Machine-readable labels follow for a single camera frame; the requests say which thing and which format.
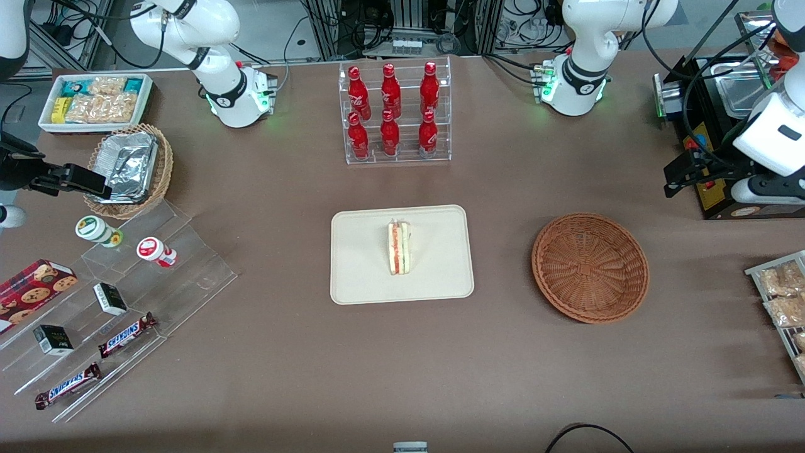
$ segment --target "white tray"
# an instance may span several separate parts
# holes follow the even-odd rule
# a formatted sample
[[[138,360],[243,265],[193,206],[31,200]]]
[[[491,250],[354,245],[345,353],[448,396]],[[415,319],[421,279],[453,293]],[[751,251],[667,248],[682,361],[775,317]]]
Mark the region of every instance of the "white tray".
[[[388,224],[411,224],[411,272],[391,275]],[[345,211],[332,218],[330,297],[340,305],[467,297],[475,289],[458,205]]]
[[[53,105],[56,104],[56,99],[61,94],[64,83],[68,81],[88,80],[98,76],[142,79],[142,86],[140,86],[140,91],[137,93],[137,103],[134,104],[134,113],[131,115],[131,120],[128,123],[51,123]],[[89,73],[58,76],[53,81],[51,92],[47,96],[45,107],[42,109],[42,114],[39,116],[39,127],[41,127],[43,131],[47,131],[52,134],[92,134],[97,132],[116,131],[124,127],[135,126],[140,123],[142,114],[145,113],[146,105],[148,103],[148,96],[151,94],[151,85],[153,85],[151,78],[144,73]]]

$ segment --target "empty brown basket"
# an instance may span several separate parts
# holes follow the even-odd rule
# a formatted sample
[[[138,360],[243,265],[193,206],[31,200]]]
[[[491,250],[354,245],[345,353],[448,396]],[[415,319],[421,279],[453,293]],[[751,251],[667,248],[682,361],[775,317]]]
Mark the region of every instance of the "empty brown basket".
[[[632,314],[649,287],[649,267],[638,242],[599,214],[555,218],[539,232],[531,269],[556,309],[590,324]]]

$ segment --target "red coca-cola bottle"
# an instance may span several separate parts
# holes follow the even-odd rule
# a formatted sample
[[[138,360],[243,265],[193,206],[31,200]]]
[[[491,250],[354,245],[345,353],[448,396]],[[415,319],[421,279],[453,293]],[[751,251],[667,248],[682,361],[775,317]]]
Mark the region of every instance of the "red coca-cola bottle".
[[[422,115],[422,124],[419,125],[419,155],[430,159],[436,154],[436,134],[439,129],[433,123],[433,110]]]
[[[428,110],[436,111],[439,105],[439,81],[436,80],[436,63],[432,61],[425,63],[425,77],[419,86],[419,96],[421,98],[419,109],[422,114]]]
[[[361,124],[361,118],[357,113],[349,112],[347,119],[349,120],[347,135],[349,136],[349,145],[353,149],[355,159],[369,159],[369,136],[366,134],[366,129]]]
[[[383,85],[380,87],[383,94],[383,108],[391,110],[395,118],[403,115],[403,99],[400,94],[400,82],[394,75],[394,65],[383,65]]]
[[[369,107],[369,91],[361,80],[361,70],[357,66],[352,66],[347,73],[349,74],[349,103],[363,121],[368,121],[369,118],[372,118],[372,108]]]
[[[383,137],[383,152],[389,157],[397,155],[400,144],[400,128],[394,120],[391,109],[383,111],[383,124],[380,126],[380,135]]]

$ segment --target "metal tray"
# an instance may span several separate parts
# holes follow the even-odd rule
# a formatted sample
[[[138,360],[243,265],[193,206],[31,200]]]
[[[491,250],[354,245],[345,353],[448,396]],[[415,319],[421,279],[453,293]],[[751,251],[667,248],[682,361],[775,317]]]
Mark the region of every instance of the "metal tray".
[[[710,67],[710,74],[718,74],[732,69],[732,72],[716,77],[716,88],[727,114],[735,119],[746,118],[752,112],[755,101],[761,97],[766,86],[754,63],[736,61],[717,63]]]

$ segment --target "cookie box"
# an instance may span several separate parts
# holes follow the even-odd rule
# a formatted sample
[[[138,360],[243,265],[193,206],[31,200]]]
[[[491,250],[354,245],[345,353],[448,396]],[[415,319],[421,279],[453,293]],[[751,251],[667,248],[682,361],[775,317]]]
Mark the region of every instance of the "cookie box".
[[[128,123],[94,123],[94,124],[81,124],[81,123],[54,123],[52,121],[53,109],[57,107],[57,99],[61,97],[65,84],[77,81],[86,81],[94,77],[125,77],[129,80],[140,79],[142,84],[139,86],[137,94],[137,102],[134,105],[134,113],[131,115],[131,120]],[[151,94],[151,86],[153,82],[151,78],[143,73],[92,73],[92,74],[67,74],[58,76],[53,81],[50,94],[47,96],[45,107],[42,109],[42,114],[39,116],[39,127],[43,131],[52,134],[97,134],[103,132],[116,131],[124,127],[132,127],[140,124],[142,114],[145,113],[146,105],[148,103],[148,96]]]
[[[19,324],[78,279],[72,269],[38,260],[0,284],[0,334]]]

